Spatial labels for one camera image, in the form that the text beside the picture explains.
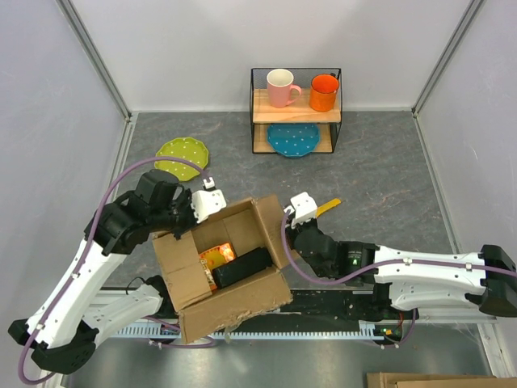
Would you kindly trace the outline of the yellow utility knife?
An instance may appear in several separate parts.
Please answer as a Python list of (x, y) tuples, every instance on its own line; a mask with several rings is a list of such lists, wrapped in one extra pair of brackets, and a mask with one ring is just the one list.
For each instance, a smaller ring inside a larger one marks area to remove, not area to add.
[(339, 198), (334, 198), (332, 200), (327, 201), (323, 205), (319, 205), (317, 207), (317, 213), (316, 217), (320, 217), (322, 214), (328, 212), (329, 210), (339, 206), (342, 203), (342, 201)]

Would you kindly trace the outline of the brown cardboard express box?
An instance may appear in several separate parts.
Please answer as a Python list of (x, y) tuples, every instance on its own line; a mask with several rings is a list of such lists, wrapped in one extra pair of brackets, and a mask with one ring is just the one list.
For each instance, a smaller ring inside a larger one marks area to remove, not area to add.
[(181, 238), (165, 231), (153, 236), (185, 344), (292, 301), (282, 273), (288, 266), (283, 216), (277, 196), (248, 198)]

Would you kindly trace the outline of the orange yellow toy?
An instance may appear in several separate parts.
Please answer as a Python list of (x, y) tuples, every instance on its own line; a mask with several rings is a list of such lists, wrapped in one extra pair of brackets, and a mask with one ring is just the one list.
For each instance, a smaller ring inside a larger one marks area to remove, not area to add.
[(207, 249), (200, 253), (200, 262), (207, 277), (209, 287), (212, 291), (217, 289), (213, 279), (214, 269), (229, 263), (236, 258), (235, 251), (229, 242)]

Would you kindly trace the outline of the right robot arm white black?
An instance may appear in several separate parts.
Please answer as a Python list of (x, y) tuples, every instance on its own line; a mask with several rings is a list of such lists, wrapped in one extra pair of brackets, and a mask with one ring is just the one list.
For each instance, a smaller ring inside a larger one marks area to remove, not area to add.
[(289, 263), (297, 253), (312, 269), (305, 279), (320, 285), (359, 280), (372, 284), (372, 313), (388, 318), (396, 311), (422, 308), (476, 308), (494, 317), (516, 316), (516, 265), (497, 245), (451, 255), (394, 249), (375, 243), (336, 241), (322, 233), (316, 219), (281, 224)]

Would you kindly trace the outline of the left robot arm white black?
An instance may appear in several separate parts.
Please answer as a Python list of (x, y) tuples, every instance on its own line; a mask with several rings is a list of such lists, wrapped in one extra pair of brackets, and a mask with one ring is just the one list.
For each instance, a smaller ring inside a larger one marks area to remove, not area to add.
[(166, 231), (179, 238), (204, 221), (208, 216), (202, 204), (205, 194), (185, 188), (169, 172), (153, 169), (140, 177), (135, 189), (113, 201), (102, 199), (51, 295), (31, 317), (9, 326), (11, 338), (23, 346), (22, 380), (27, 357), (51, 374), (71, 374), (128, 324), (174, 314), (178, 300), (168, 293), (161, 276), (151, 276), (137, 290), (95, 312), (88, 308), (106, 279), (153, 232)]

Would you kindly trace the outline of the black box inside carton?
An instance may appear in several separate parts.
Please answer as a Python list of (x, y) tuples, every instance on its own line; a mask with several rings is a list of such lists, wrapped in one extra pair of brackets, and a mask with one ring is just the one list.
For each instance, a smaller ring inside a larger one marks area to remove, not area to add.
[(212, 275), (217, 288), (223, 289), (272, 265), (272, 258), (267, 248), (260, 247), (214, 269)]

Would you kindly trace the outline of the green dotted plate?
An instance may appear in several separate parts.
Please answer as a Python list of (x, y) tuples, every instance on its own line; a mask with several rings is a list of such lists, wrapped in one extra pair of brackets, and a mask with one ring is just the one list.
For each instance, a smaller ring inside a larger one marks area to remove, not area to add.
[[(156, 156), (176, 157), (205, 168), (209, 162), (209, 151), (205, 144), (193, 137), (178, 137), (165, 143)], [(174, 175), (180, 182), (187, 182), (200, 173), (193, 167), (173, 161), (156, 161), (154, 167)]]

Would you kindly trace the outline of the blue dotted plate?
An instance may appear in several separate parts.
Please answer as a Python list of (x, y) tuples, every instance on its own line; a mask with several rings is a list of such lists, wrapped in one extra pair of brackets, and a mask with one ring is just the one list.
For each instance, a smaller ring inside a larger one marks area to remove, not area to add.
[(302, 158), (311, 154), (320, 142), (320, 130), (315, 124), (270, 124), (267, 143), (286, 158)]

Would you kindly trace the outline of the orange mug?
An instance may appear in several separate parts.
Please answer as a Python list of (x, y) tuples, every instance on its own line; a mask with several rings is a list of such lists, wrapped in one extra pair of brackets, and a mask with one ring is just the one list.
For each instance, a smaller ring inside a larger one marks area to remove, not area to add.
[(311, 82), (309, 106), (317, 112), (331, 111), (334, 108), (339, 87), (339, 80), (334, 75), (317, 75)]

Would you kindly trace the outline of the pink mug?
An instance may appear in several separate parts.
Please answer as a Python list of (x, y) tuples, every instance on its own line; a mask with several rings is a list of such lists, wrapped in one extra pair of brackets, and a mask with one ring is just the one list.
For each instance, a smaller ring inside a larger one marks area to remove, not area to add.
[(290, 70), (274, 69), (267, 74), (267, 93), (272, 107), (284, 108), (301, 97), (302, 89), (294, 84)]

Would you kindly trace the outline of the cardboard sheet corner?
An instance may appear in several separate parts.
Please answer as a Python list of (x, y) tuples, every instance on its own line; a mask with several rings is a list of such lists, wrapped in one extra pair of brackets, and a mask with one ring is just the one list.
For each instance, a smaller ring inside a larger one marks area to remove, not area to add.
[(418, 373), (368, 373), (367, 387), (516, 388), (515, 377)]

